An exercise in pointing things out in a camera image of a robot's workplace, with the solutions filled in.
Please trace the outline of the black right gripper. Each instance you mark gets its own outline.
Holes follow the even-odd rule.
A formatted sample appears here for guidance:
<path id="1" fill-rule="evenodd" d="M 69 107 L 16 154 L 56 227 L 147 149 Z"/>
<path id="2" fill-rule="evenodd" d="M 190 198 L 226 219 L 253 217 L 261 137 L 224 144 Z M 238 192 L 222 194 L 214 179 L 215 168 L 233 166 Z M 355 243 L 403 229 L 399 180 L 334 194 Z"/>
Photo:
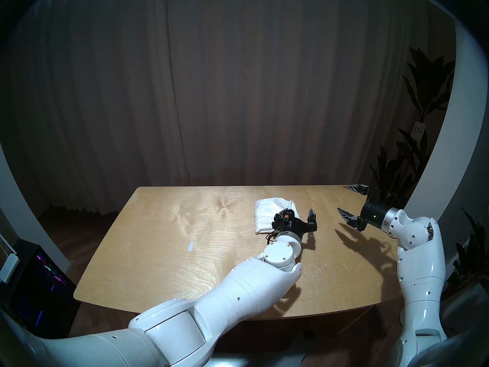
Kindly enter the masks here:
<path id="1" fill-rule="evenodd" d="M 357 231 L 364 231 L 367 225 L 372 225 L 383 232 L 388 232 L 390 222 L 386 217 L 390 207 L 382 203 L 379 189 L 364 184 L 346 185 L 344 188 L 367 197 L 358 217 L 337 208 L 346 224 Z"/>

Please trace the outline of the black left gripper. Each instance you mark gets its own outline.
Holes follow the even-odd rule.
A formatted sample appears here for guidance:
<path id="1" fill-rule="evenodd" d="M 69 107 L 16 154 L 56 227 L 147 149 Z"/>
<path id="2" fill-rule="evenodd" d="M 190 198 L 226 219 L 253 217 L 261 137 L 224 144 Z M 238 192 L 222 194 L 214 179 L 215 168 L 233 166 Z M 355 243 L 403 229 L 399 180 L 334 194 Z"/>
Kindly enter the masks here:
<path id="1" fill-rule="evenodd" d="M 293 209 L 284 209 L 275 214 L 272 230 L 274 239 L 280 234 L 287 233 L 289 236 L 295 235 L 299 241 L 302 241 L 304 234 L 317 231 L 316 214 L 313 209 L 309 209 L 307 222 L 304 222 L 295 216 Z"/>

